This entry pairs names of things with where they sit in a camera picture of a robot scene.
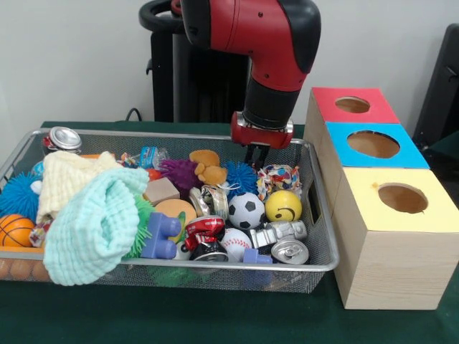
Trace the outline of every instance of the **blue spiky ball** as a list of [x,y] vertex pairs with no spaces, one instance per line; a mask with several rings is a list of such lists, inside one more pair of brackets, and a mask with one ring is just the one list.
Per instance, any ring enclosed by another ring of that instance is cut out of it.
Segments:
[[21,214],[35,221],[38,212],[38,195],[30,185],[39,180],[38,176],[19,174],[9,180],[0,195],[0,216]]
[[230,190],[228,194],[228,201],[234,196],[242,195],[243,193],[250,193],[257,195],[257,174],[254,169],[246,163],[232,161],[224,163],[223,166],[228,170],[227,183],[231,186],[237,184],[239,188]]

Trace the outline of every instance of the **white wall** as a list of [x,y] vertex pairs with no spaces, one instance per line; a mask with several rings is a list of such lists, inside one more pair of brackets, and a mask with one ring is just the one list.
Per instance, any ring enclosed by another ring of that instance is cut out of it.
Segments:
[[[153,118],[147,0],[0,0],[0,162],[44,120]],[[323,34],[293,113],[312,85],[380,87],[412,132],[458,0],[316,0]]]

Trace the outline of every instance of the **mint green towel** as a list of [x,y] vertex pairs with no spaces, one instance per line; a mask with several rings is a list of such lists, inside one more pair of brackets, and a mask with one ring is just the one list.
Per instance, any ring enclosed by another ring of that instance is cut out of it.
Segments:
[[115,168],[69,201],[46,236],[43,263],[54,283],[92,283],[120,263],[136,237],[134,196],[147,183],[148,173],[141,168]]

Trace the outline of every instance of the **teddy bear toy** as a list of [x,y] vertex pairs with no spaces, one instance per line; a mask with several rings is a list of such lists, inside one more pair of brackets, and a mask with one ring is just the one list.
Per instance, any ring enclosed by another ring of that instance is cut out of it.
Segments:
[[194,174],[207,185],[223,184],[227,180],[227,169],[220,167],[220,157],[213,150],[195,150],[189,160],[198,164]]

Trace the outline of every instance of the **toy pile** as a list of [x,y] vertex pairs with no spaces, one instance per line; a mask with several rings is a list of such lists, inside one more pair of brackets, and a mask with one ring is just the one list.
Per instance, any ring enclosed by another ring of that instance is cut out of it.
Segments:
[[[256,171],[221,163],[212,150],[173,160],[156,147],[116,160],[109,152],[78,155],[75,145],[66,150],[55,141],[47,138],[44,160],[12,178],[0,195],[0,246],[44,250],[43,264],[16,274],[23,280],[39,270],[36,280],[83,285],[132,258],[308,261],[298,167]],[[0,261],[0,277],[8,273],[15,277]]]

